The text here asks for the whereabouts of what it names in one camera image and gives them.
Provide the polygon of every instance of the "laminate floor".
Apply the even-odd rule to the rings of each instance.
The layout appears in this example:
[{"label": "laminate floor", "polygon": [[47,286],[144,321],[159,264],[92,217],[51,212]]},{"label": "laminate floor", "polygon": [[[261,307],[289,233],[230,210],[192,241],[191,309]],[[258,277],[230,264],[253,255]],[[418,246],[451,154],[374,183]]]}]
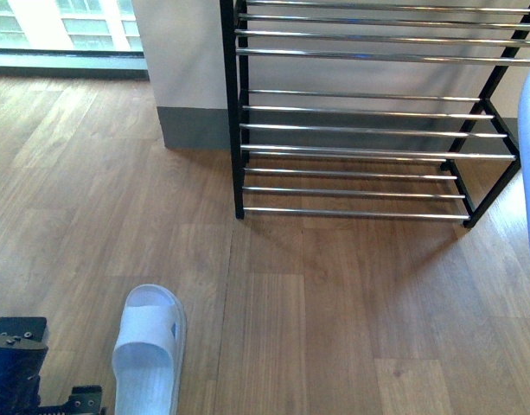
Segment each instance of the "laminate floor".
[{"label": "laminate floor", "polygon": [[48,318],[44,405],[100,384],[112,413],[154,283],[188,316],[179,415],[530,414],[520,175],[470,231],[235,220],[231,188],[226,151],[164,148],[148,82],[0,77],[0,316]]}]

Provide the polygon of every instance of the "metal part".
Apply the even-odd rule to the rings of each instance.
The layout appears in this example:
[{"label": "metal part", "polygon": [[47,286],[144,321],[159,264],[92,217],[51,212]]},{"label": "metal part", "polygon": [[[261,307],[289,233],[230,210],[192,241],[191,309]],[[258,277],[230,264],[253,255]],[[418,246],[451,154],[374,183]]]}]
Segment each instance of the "metal part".
[{"label": "metal part", "polygon": [[453,132],[453,131],[418,131],[418,130],[389,130],[380,128],[361,127],[329,127],[317,125],[283,125],[283,124],[240,124],[241,129],[264,131],[313,131],[334,132],[347,134],[386,134],[388,136],[405,137],[476,137],[476,138],[506,138],[506,134],[483,132]]},{"label": "metal part", "polygon": [[0,317],[0,335],[24,337],[34,342],[42,342],[47,326],[45,317]]},{"label": "metal part", "polygon": [[238,68],[236,61],[236,35],[234,33],[236,16],[230,0],[220,0],[220,22],[222,31],[222,51],[227,82],[228,129],[230,133],[230,158],[232,161],[233,197],[236,218],[244,217],[244,201],[241,187],[244,183],[241,149],[239,147],[239,111],[238,111]]},{"label": "metal part", "polygon": [[359,154],[316,154],[316,153],[297,153],[290,151],[261,151],[252,150],[249,151],[251,156],[259,158],[276,158],[283,157],[288,159],[315,159],[315,160],[351,160],[360,161],[367,163],[443,163],[446,161],[444,158],[410,158],[404,156],[376,156],[376,155],[359,155]]},{"label": "metal part", "polygon": [[478,58],[468,56],[426,56],[421,54],[356,54],[350,52],[331,52],[324,50],[286,50],[236,48],[239,56],[282,56],[291,58],[344,59],[351,61],[386,61],[414,63],[454,63],[461,65],[490,65],[507,67],[530,67],[530,58]]},{"label": "metal part", "polygon": [[344,17],[305,17],[305,16],[268,16],[240,13],[240,20],[256,22],[301,22],[328,24],[359,24],[369,26],[405,26],[416,28],[438,29],[493,29],[493,30],[528,30],[530,23],[487,23],[487,22],[443,22],[394,19],[347,19]]},{"label": "metal part", "polygon": [[395,112],[395,111],[368,111],[368,110],[347,110],[344,108],[303,108],[295,106],[269,106],[269,105],[243,105],[244,111],[261,112],[306,112],[315,114],[350,114],[350,115],[374,115],[388,117],[409,117],[409,118],[450,118],[450,119],[493,119],[493,115],[483,114],[447,114],[428,112]]},{"label": "metal part", "polygon": [[337,190],[330,188],[260,188],[244,186],[246,192],[269,193],[276,195],[334,196],[334,197],[370,197],[387,199],[427,199],[431,201],[458,201],[462,195],[428,195],[418,193],[367,192],[361,190]]},{"label": "metal part", "polygon": [[502,155],[502,154],[479,154],[479,153],[452,153],[452,152],[424,152],[424,151],[398,151],[398,150],[361,150],[361,149],[345,149],[332,147],[301,147],[293,145],[259,145],[259,144],[244,144],[241,146],[242,150],[255,150],[267,152],[292,152],[305,154],[307,156],[313,154],[319,155],[353,155],[353,156],[383,156],[383,157],[403,157],[407,159],[443,159],[443,160],[500,160],[500,161],[514,161],[516,156]]},{"label": "metal part", "polygon": [[329,93],[319,91],[285,91],[279,89],[250,89],[248,90],[248,92],[274,95],[296,95],[304,97],[330,97],[348,99],[403,99],[415,101],[480,102],[479,98],[472,97],[432,97],[421,95],[396,95],[384,93]]},{"label": "metal part", "polygon": [[66,404],[42,406],[38,408],[36,415],[105,415],[106,409],[101,408],[102,393],[101,386],[76,386]]},{"label": "metal part", "polygon": [[450,182],[457,179],[456,176],[435,175],[395,175],[386,173],[362,173],[356,171],[332,171],[332,170],[294,170],[294,169],[244,169],[246,175],[255,176],[295,176],[295,177],[319,177],[319,178],[344,178],[365,180],[404,180],[415,182]]},{"label": "metal part", "polygon": [[509,39],[472,39],[464,37],[410,37],[410,36],[372,36],[372,35],[343,35],[336,33],[308,33],[308,32],[281,32],[272,30],[245,30],[238,29],[236,35],[244,37],[274,37],[288,39],[315,39],[324,41],[345,42],[374,42],[374,43],[415,43],[422,45],[447,45],[447,46],[484,46],[484,47],[511,47],[530,48],[530,41]]},{"label": "metal part", "polygon": [[310,9],[344,9],[371,11],[412,11],[430,13],[484,13],[490,15],[527,15],[530,9],[494,8],[494,7],[464,7],[464,6],[417,6],[371,3],[319,3],[319,2],[289,2],[278,0],[247,0],[248,6],[274,7],[302,7]]},{"label": "metal part", "polygon": [[397,214],[386,212],[359,212],[343,210],[315,210],[315,209],[284,209],[278,207],[244,207],[247,213],[260,214],[292,214],[303,216],[331,216],[368,219],[394,219],[394,220],[469,220],[463,214]]}]

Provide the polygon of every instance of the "white wall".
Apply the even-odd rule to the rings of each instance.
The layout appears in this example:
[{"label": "white wall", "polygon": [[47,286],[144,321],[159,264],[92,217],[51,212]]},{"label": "white wall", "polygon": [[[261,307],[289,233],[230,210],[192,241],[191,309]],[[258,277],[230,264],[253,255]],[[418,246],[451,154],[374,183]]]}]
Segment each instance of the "white wall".
[{"label": "white wall", "polygon": [[[174,2],[172,0],[133,0],[138,27],[142,36],[144,52],[148,62],[151,82],[159,106],[188,107],[188,108],[226,108],[226,92],[224,87],[224,68],[220,36],[220,10],[218,0],[197,0],[195,2]],[[376,3],[393,3],[390,0]],[[422,0],[419,4],[450,4],[440,0]],[[475,5],[486,7],[508,7],[505,0],[477,1]],[[529,1],[511,3],[517,7],[527,7]],[[259,8],[258,13],[267,10]],[[287,14],[289,9],[280,10]],[[319,16],[324,16],[324,10],[316,10]],[[334,16],[344,16],[344,12],[337,10]],[[374,13],[363,16],[374,17]],[[420,13],[409,18],[432,19]],[[454,16],[445,17],[455,20]],[[463,19],[475,18],[472,15],[459,16]],[[485,19],[502,21],[505,16],[489,16]],[[278,23],[261,23],[260,27],[268,29],[284,29]],[[363,33],[363,29],[327,25],[291,24],[290,30],[306,31],[335,31],[351,30],[352,33]],[[416,29],[365,27],[367,33],[381,34],[416,34]],[[460,35],[463,37],[474,34],[473,30],[431,30],[420,29],[420,35]],[[509,36],[512,32],[485,30],[482,36]],[[319,41],[308,41],[308,48],[325,49],[329,45]],[[258,46],[260,41],[252,41],[252,46]],[[280,46],[289,47],[288,41]],[[413,45],[363,45],[359,43],[343,44],[340,50],[358,50],[375,53],[439,53],[438,47],[417,47]],[[464,47],[449,47],[446,54],[493,55],[499,54],[500,49],[474,48],[466,50]],[[521,53],[530,56],[530,50]],[[403,64],[385,62],[356,62],[356,61],[328,61],[304,59],[252,58],[252,86],[276,88],[326,89],[334,91],[368,91],[384,93],[424,93],[441,95],[476,96],[490,67],[473,67],[459,65],[438,64]],[[511,68],[495,95],[495,103],[504,117],[516,117],[518,99],[527,69]],[[386,102],[367,103],[386,108]],[[389,108],[401,109],[402,103],[389,103]],[[404,109],[415,109],[415,104],[403,103]],[[443,107],[431,108],[433,111],[444,111]]]},{"label": "white wall", "polygon": [[133,0],[157,106],[227,107],[218,0]]}]

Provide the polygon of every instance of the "black metal device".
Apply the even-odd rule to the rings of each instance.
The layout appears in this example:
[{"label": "black metal device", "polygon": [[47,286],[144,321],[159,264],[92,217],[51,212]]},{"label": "black metal device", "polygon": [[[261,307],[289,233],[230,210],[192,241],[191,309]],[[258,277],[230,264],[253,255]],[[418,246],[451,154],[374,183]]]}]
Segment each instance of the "black metal device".
[{"label": "black metal device", "polygon": [[66,404],[40,406],[46,328],[44,317],[0,318],[0,415],[105,415],[100,386],[77,386]]},{"label": "black metal device", "polygon": [[[530,4],[524,7],[508,6],[504,8],[490,7],[464,7],[455,6],[448,2],[446,6],[424,6],[424,5],[397,5],[397,4],[374,4],[365,3],[331,3],[331,2],[303,2],[288,0],[238,0],[233,6],[228,0],[220,0],[220,15],[222,21],[222,39],[224,47],[224,62],[227,83],[228,117],[230,126],[230,140],[232,150],[233,169],[233,192],[236,208],[236,217],[243,218],[246,213],[269,213],[269,214],[302,214],[315,216],[341,216],[341,217],[365,217],[379,219],[425,219],[425,220],[460,220],[465,227],[473,227],[486,213],[489,206],[495,201],[501,191],[508,185],[516,173],[520,170],[520,149],[518,141],[513,132],[505,123],[501,114],[495,108],[492,97],[496,88],[501,83],[503,76],[510,67],[529,67],[530,59],[519,58],[518,52],[522,48],[530,48]],[[255,10],[265,10],[265,13],[258,13]],[[342,10],[342,16],[334,16],[334,12]],[[362,12],[374,13],[374,16],[362,15]],[[413,19],[404,18],[405,13],[412,12]],[[455,18],[439,17],[439,20],[431,20],[430,16],[425,19],[417,19],[416,16],[428,12],[435,16],[455,16]],[[481,18],[458,20],[462,15],[479,16]],[[275,24],[273,29],[268,29],[266,24]],[[341,30],[325,33],[321,27],[338,26],[341,28],[355,28],[365,30],[370,27],[390,28],[386,35],[379,35],[378,31],[371,34],[358,35],[354,31],[348,30],[342,33]],[[401,35],[394,35],[396,28],[405,28]],[[422,35],[424,32],[417,32],[416,35],[408,35],[409,28],[440,29],[440,35]],[[462,37],[451,35],[453,29],[476,29],[479,35]],[[496,33],[497,35],[486,35],[486,33]],[[499,37],[500,33],[510,33],[508,37]],[[251,39],[259,40],[257,47],[252,47]],[[441,48],[440,53],[416,54],[398,53],[382,54],[361,52],[358,47],[355,52],[347,52],[346,49],[334,50],[314,50],[312,48],[286,48],[285,43],[275,43],[288,41],[290,44],[304,45],[306,41],[320,41],[321,44],[331,42],[353,43],[355,45],[392,44],[404,46],[424,45],[427,47],[437,46]],[[445,52],[450,46],[478,46],[484,49],[497,50],[502,48],[501,54],[497,56],[469,56],[454,55]],[[444,65],[482,65],[491,66],[493,71],[488,77],[485,85],[476,97],[447,97],[424,95],[404,95],[395,93],[365,93],[365,92],[334,92],[315,90],[285,90],[278,89],[274,85],[268,87],[252,86],[250,82],[249,60],[264,59],[267,56],[277,59],[333,59],[347,61],[376,61],[376,62],[401,62],[406,63],[436,63]],[[255,105],[252,102],[253,96],[267,96],[272,99],[281,100],[288,97],[312,97],[313,99],[358,99],[366,103],[369,100],[393,101],[423,101],[432,103],[469,103],[472,105],[468,113],[438,113],[438,112],[394,112],[394,111],[368,111],[362,109],[347,110],[345,107],[330,108],[322,105]],[[295,119],[301,119],[301,115],[314,117],[325,117],[331,115],[333,119],[343,117],[381,116],[383,118],[397,119],[461,119],[463,124],[451,131],[436,131],[426,129],[399,129],[399,128],[369,128],[367,126],[351,126],[344,124],[312,124],[289,122],[289,123],[258,123],[253,121],[252,114],[293,114]],[[495,133],[473,132],[479,121],[489,121]],[[269,131],[271,134],[282,135],[285,133],[297,133],[315,137],[318,134],[347,137],[357,135],[368,135],[370,137],[393,136],[393,137],[424,137],[424,138],[444,138],[453,137],[454,141],[448,145],[448,150],[416,151],[413,147],[409,150],[377,150],[358,146],[334,146],[316,144],[284,144],[282,140],[278,144],[252,144],[250,137],[252,131]],[[501,141],[506,148],[506,153],[491,154],[491,152],[467,153],[463,151],[463,146],[477,138],[488,138],[494,141]],[[248,168],[247,163],[253,158],[267,157],[282,161],[281,168],[259,169]],[[343,161],[351,163],[382,162],[382,163],[437,163],[444,176],[432,177],[432,175],[393,175],[375,174],[366,175],[351,171],[332,171],[323,169],[299,169],[286,168],[290,160],[325,160]],[[470,195],[465,177],[461,174],[458,164],[462,160],[467,161],[497,161],[507,162],[508,166],[501,174],[495,185],[481,198],[476,205]],[[414,194],[400,192],[371,192],[356,190],[333,190],[332,188],[289,188],[274,187],[264,188],[260,186],[248,185],[247,179],[250,176],[274,176],[274,177],[320,177],[329,179],[350,179],[356,177],[369,177],[375,181],[446,181],[454,183],[456,194],[431,195]],[[391,213],[391,212],[362,212],[353,210],[326,210],[326,209],[302,209],[289,207],[253,207],[246,206],[244,194],[257,195],[306,195],[318,197],[374,197],[381,199],[424,199],[427,201],[451,201],[457,200],[462,203],[462,209],[466,214],[440,214],[440,213]]]}]

